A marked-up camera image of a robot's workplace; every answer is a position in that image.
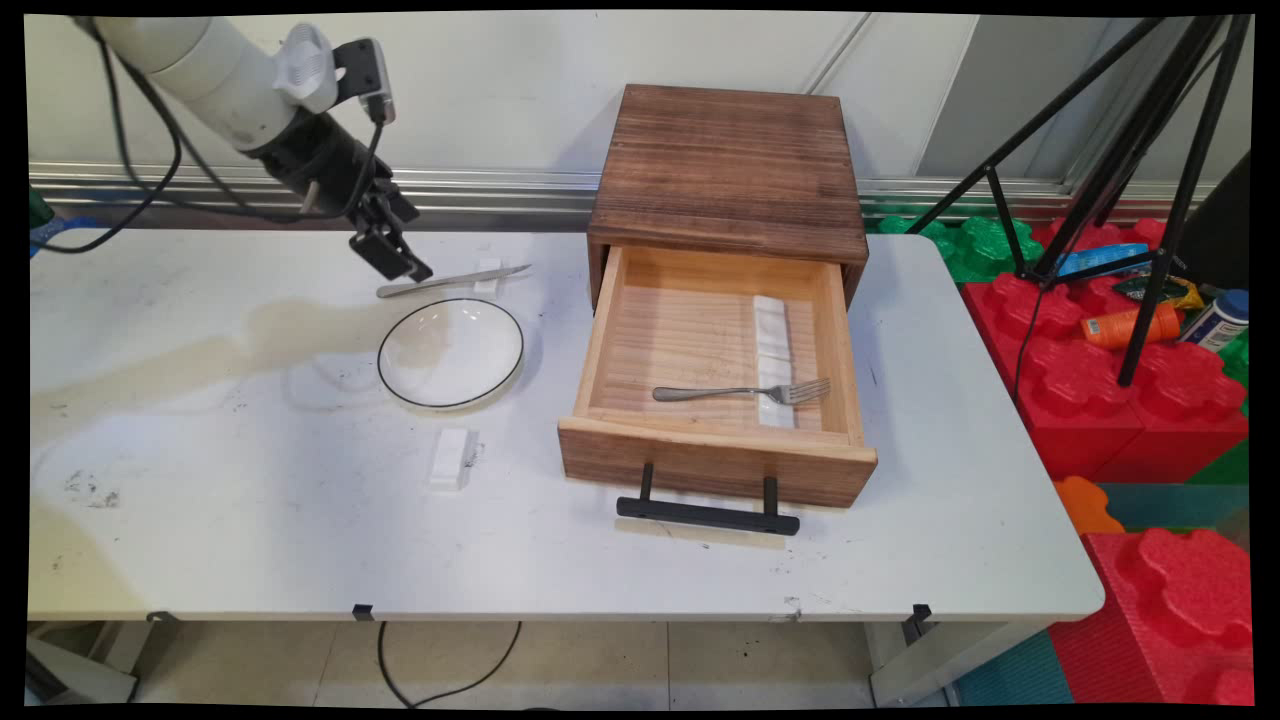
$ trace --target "fork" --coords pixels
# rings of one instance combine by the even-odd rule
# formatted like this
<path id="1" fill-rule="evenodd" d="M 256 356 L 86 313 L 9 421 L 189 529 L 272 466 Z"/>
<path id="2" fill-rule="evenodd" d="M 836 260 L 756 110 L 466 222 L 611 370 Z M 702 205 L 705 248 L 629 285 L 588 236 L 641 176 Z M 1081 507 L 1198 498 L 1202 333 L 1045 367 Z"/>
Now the fork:
<path id="1" fill-rule="evenodd" d="M 707 397 L 710 395 L 730 395 L 736 392 L 768 395 L 778 405 L 799 405 L 801 402 L 808 402 L 810 400 L 818 400 L 819 397 L 831 392 L 831 380 L 827 378 L 819 378 L 817 380 L 809 380 L 806 383 L 796 383 L 790 386 L 722 387 L 716 389 L 686 389 L 678 387 L 655 387 L 653 388 L 653 398 L 657 400 L 658 402 L 675 402 L 677 400 L 692 400 L 695 397 Z"/>

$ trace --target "wooden box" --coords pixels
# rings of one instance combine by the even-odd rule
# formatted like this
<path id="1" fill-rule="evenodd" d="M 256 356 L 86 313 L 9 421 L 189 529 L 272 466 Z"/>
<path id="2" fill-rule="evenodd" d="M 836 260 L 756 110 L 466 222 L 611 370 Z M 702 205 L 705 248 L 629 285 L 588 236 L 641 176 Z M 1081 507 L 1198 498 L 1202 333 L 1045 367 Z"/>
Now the wooden box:
<path id="1" fill-rule="evenodd" d="M 846 307 L 867 261 L 838 100 L 627 86 L 589 231 L 595 322 L 564 474 L 847 507 L 863 441 Z M 755 396 L 657 402 L 654 387 L 755 387 L 753 299 L 782 300 L 794 382 L 829 378 L 795 428 Z"/>
<path id="2" fill-rule="evenodd" d="M 611 247 L 867 264 L 838 97 L 628 85 L 586 231 L 591 305 Z"/>

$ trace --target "drawer handle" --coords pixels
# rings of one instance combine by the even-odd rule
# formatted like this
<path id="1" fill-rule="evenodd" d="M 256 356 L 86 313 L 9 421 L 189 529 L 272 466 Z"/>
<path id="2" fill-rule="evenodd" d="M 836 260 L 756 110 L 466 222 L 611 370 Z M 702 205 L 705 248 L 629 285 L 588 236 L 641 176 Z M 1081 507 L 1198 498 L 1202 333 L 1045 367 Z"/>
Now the drawer handle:
<path id="1" fill-rule="evenodd" d="M 649 500 L 649 491 L 652 488 L 653 462 L 645 462 L 644 478 L 640 480 L 640 497 L 620 497 L 618 515 L 774 536 L 794 536 L 800 530 L 800 518 L 778 515 L 777 478 L 764 478 L 764 512 Z"/>

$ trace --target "tripod stand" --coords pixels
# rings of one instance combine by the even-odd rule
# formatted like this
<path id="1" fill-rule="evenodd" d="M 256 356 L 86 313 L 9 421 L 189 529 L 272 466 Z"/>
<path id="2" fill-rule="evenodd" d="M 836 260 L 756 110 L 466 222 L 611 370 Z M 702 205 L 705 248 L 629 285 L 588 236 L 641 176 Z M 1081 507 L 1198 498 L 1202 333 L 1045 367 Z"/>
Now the tripod stand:
<path id="1" fill-rule="evenodd" d="M 1071 206 L 1068 209 L 1066 217 L 1062 219 L 1062 225 L 1053 236 L 1053 240 L 1050 241 L 1048 247 L 1046 247 L 1044 254 L 1041 256 L 1034 268 L 1028 266 L 1025 259 L 1023 258 L 1021 247 L 1018 245 L 1018 236 L 1014 232 L 1014 220 L 1009 214 L 1009 204 L 1005 201 L 1005 193 L 1000 186 L 1000 177 L 996 173 L 996 165 L 1007 158 L 1010 152 L 1018 149 L 1019 145 L 1038 131 L 1046 122 L 1048 122 L 1050 118 L 1057 114 L 1059 110 L 1079 95 L 1080 91 L 1097 79 L 1098 76 L 1106 72 L 1107 68 L 1115 64 L 1116 60 L 1124 56 L 1124 54 L 1137 45 L 1138 41 L 1146 37 L 1147 33 L 1155 29 L 1156 26 L 1164 20 L 1164 18 L 1146 18 L 1138 23 L 1132 31 L 1129 31 L 1128 35 L 1116 42 L 1115 46 L 1089 65 L 1089 68 L 1087 68 L 1080 77 L 1073 81 L 1071 85 L 1053 97 L 1053 100 L 1051 100 L 1044 109 L 1037 113 L 1036 117 L 1019 128 L 1012 137 L 1005 141 L 1004 145 L 983 160 L 978 168 L 960 181 L 960 184 L 952 188 L 951 192 L 940 200 L 937 205 L 920 217 L 920 219 L 916 220 L 915 224 L 913 224 L 906 232 L 918 233 L 924 229 L 925 225 L 941 215 L 979 179 L 986 177 L 988 184 L 991 186 L 991 193 L 996 202 L 996 210 L 1000 214 L 1001 225 L 1004 227 L 1005 236 L 1009 240 L 1009 249 L 1014 258 L 1014 274 L 1019 278 L 1039 284 L 1041 297 L 1043 297 L 1044 292 L 1055 284 L 1102 275 L 1112 270 L 1128 268 L 1135 263 L 1151 260 L 1151 277 L 1147 282 L 1147 290 L 1143 295 L 1142 305 L 1138 309 L 1138 319 L 1134 324 L 1129 346 L 1125 350 L 1124 361 L 1120 365 L 1120 375 L 1117 378 L 1117 383 L 1121 387 L 1128 387 L 1133 383 L 1133 374 L 1138 366 L 1138 357 L 1142 354 L 1142 347 L 1147 340 L 1147 331 L 1151 327 L 1152 316 L 1156 313 L 1156 304 L 1160 297 L 1158 288 L 1164 286 L 1165 278 L 1169 275 L 1169 265 L 1174 259 L 1174 254 L 1178 251 L 1178 242 L 1183 234 L 1183 227 L 1187 220 L 1187 209 L 1190 206 L 1192 192 L 1196 190 L 1196 183 L 1199 181 L 1201 169 L 1204 167 L 1204 158 L 1208 154 L 1210 141 L 1213 138 L 1213 131 L 1216 129 L 1217 120 L 1222 114 L 1222 105 L 1226 102 L 1226 92 L 1231 86 L 1231 76 L 1235 73 L 1236 61 L 1240 59 L 1240 50 L 1244 46 L 1244 35 L 1249 27 L 1249 15 L 1231 15 L 1226 38 L 1222 41 L 1220 49 L 1215 51 L 1215 55 L 1220 53 L 1221 56 L 1219 58 L 1217 68 L 1213 72 L 1213 81 L 1210 86 L 1208 96 L 1204 100 L 1204 109 L 1201 111 L 1199 124 L 1196 127 L 1196 135 L 1192 137 L 1190 150 L 1187 154 L 1187 164 L 1183 167 L 1183 173 L 1178 182 L 1178 190 L 1174 193 L 1174 202 L 1169 211 L 1169 222 L 1165 225 L 1165 234 L 1160 241 L 1160 247 L 1151 252 L 1124 258 L 1121 260 L 1115 260 L 1112 263 L 1106 263 L 1066 275 L 1059 275 L 1057 269 L 1061 260 L 1065 259 L 1066 255 L 1069 255 L 1075 247 L 1075 242 L 1079 240 L 1080 232 L 1084 229 L 1087 223 L 1093 220 L 1097 225 L 1101 225 L 1106 222 L 1107 215 L 1115 208 L 1116 201 L 1124 192 L 1125 186 L 1133 177 L 1134 170 L 1137 170 L 1142 158 L 1147 154 L 1147 150 L 1169 123 L 1169 119 L 1172 117 L 1174 110 L 1178 109 L 1183 97 L 1185 97 L 1190 85 L 1196 81 L 1196 78 L 1198 78 L 1196 67 L 1201 63 L 1201 59 L 1204 58 L 1213 36 L 1217 33 L 1226 18 L 1226 15 L 1204 15 L 1197 17 L 1190 22 L 1188 28 L 1183 32 L 1181 38 L 1179 38 L 1178 44 L 1174 46 L 1174 50 L 1169 54 L 1164 65 L 1161 65 L 1156 78 L 1151 82 L 1151 86 L 1147 87 L 1142 99 L 1129 114 L 1129 118 L 1125 120 L 1120 132 L 1116 133 L 1116 137 L 1111 141 L 1098 163 L 1080 184 L 1075 197 L 1071 200 Z M 1207 65 L 1208 63 L 1204 63 L 1202 70 Z M 1036 311 L 1038 310 L 1039 300 L 1037 300 L 1036 304 Z M 1032 314 L 1032 327 L 1027 331 L 1028 340 L 1030 338 L 1032 328 L 1034 328 L 1036 324 L 1036 311 Z M 1019 370 L 1020 369 L 1021 352 L 1019 352 Z M 1016 393 L 1018 382 L 1015 380 L 1015 402 L 1018 401 Z"/>

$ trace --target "butter knife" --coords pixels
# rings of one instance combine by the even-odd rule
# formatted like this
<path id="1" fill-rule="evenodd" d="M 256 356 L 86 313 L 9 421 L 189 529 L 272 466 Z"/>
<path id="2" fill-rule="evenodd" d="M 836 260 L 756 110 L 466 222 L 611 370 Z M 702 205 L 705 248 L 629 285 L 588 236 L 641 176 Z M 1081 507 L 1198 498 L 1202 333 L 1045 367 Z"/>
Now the butter knife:
<path id="1" fill-rule="evenodd" d="M 530 268 L 531 265 L 516 265 L 515 268 L 499 268 L 497 270 L 483 270 L 479 273 L 470 273 L 466 275 L 454 275 L 452 278 L 433 278 L 429 281 L 422 281 L 420 283 L 411 284 L 384 284 L 378 288 L 378 297 L 394 297 L 397 295 L 403 295 L 406 292 L 413 292 L 416 290 L 428 290 L 433 287 L 440 287 L 445 284 L 458 284 L 481 281 L 495 281 L 498 278 L 504 278 L 507 275 L 513 275 L 521 270 Z"/>

